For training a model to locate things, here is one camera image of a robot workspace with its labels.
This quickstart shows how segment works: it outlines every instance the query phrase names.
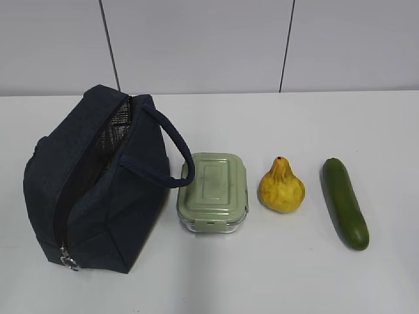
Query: white table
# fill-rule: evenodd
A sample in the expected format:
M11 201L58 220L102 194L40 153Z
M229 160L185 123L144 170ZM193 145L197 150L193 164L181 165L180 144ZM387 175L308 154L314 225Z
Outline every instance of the white table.
M128 275L48 263L27 218L24 165L79 100L0 98L0 313L419 313L419 92L155 96L193 152L242 158L250 214L236 233L194 235L172 190ZM306 185L289 215L256 195L278 155ZM369 227L362 253L340 242L321 193L333 156Z

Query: zipper pull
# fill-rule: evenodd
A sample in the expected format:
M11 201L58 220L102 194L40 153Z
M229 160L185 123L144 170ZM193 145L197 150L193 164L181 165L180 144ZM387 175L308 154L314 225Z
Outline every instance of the zipper pull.
M70 254L68 254L67 248L64 247L64 244L62 244L62 246L60 247L60 251L61 254L63 254L63 256L61 256L60 258L61 263L63 263L64 266L67 266L71 270L79 271L80 266L74 259L71 258Z

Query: white wall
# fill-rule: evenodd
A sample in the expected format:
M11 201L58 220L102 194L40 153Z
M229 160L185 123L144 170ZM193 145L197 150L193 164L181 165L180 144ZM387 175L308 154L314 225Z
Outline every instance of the white wall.
M292 0L104 0L122 89L277 92Z
M0 96L115 87L96 0L1 0Z
M293 0L103 0L131 94L277 92ZM419 1L295 0L282 91L419 88ZM98 0L2 0L0 96L116 87Z
M296 0L282 91L419 89L418 0Z

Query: mesh lining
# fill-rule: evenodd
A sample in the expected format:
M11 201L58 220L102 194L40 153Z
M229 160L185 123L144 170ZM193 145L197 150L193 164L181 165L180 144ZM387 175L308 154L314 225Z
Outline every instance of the mesh lining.
M107 163L103 168L103 172L109 169L111 165L112 156L114 152L120 147L122 140L125 135L128 133L131 125L131 108L130 103L127 102L122 105L122 107L117 111L117 113L112 117L109 125L103 131L102 135L99 138L97 147L95 150L101 149L103 157L107 159Z

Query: glass food container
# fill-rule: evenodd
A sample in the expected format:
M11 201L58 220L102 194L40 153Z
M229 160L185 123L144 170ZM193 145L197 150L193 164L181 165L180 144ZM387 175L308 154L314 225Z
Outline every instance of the glass food container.
M233 154L193 154L196 175L179 189L177 214L193 232L230 233L238 229L249 211L246 169ZM187 165L182 178L187 176Z

